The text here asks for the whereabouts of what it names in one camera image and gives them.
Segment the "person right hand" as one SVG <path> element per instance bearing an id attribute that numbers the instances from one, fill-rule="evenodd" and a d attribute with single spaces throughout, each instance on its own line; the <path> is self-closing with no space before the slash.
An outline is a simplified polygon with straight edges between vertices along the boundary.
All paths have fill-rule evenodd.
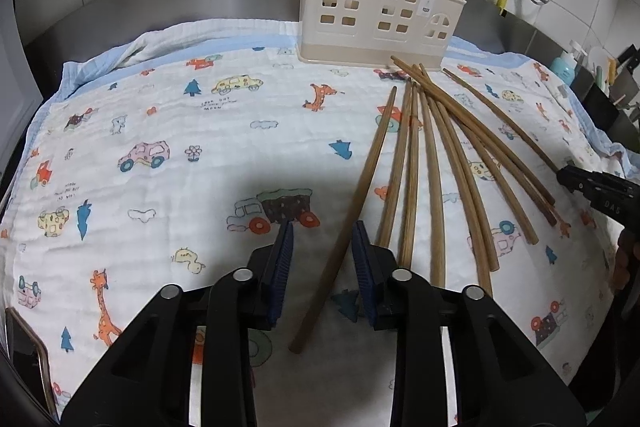
<path id="1" fill-rule="evenodd" d="M 631 229 L 623 229 L 617 239 L 615 265 L 611 277 L 611 287 L 614 291 L 621 291 L 631 279 L 630 260 L 639 259 L 639 241 Z"/>

